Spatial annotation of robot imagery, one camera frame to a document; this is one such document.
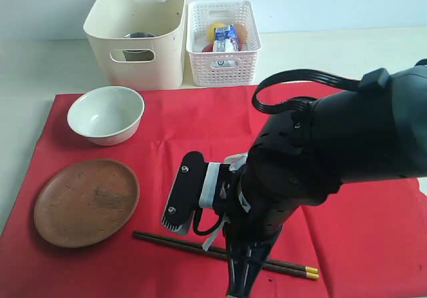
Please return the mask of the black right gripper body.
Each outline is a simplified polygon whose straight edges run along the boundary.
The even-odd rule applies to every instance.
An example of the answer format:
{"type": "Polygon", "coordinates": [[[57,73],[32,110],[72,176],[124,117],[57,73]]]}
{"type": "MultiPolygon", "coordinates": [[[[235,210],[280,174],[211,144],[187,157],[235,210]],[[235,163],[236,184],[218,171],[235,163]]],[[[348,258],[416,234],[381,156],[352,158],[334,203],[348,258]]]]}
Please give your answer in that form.
{"type": "Polygon", "coordinates": [[[267,169],[259,177],[246,167],[233,172],[226,198],[226,243],[276,237],[300,206],[300,195],[298,179],[287,170],[267,169]]]}

